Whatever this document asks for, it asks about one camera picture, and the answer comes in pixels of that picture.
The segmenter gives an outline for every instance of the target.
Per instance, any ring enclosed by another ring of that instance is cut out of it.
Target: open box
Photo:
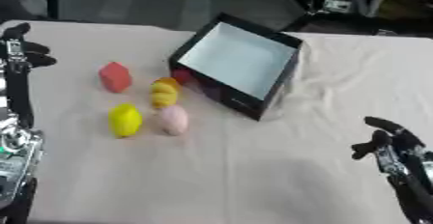
[[[169,59],[222,104],[260,120],[284,80],[294,71],[302,41],[220,14]]]

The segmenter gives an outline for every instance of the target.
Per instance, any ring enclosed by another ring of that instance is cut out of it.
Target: foam ball
[[[155,93],[151,95],[152,106],[156,109],[164,108],[173,105],[178,100],[178,94]]]
[[[164,82],[155,82],[151,86],[152,94],[172,94],[177,95],[178,90],[170,84]]]
[[[143,118],[134,105],[120,104],[108,113],[110,128],[117,137],[134,135],[143,124]]]
[[[161,109],[158,113],[159,125],[170,135],[181,135],[188,128],[188,113],[180,105]]]
[[[152,84],[152,93],[172,93],[173,91],[179,92],[181,85],[173,77],[163,77],[156,80]]]

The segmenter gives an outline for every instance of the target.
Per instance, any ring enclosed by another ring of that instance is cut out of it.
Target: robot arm
[[[43,133],[33,129],[28,74],[50,66],[45,46],[25,42],[28,23],[7,29],[0,37],[0,223],[26,223],[43,155]]]
[[[373,117],[365,123],[379,129],[370,142],[352,146],[352,158],[374,154],[411,223],[433,223],[433,153],[403,126]]]

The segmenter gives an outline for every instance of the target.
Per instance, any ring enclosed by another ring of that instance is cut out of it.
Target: floor
[[[42,0],[22,0],[34,13]],[[291,0],[61,0],[61,18],[101,23],[155,25],[195,31],[220,12],[280,29],[302,11]]]

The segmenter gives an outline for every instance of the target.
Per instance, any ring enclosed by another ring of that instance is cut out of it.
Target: red cube
[[[116,62],[111,62],[102,68],[100,78],[103,86],[113,93],[123,92],[132,82],[128,69]]]

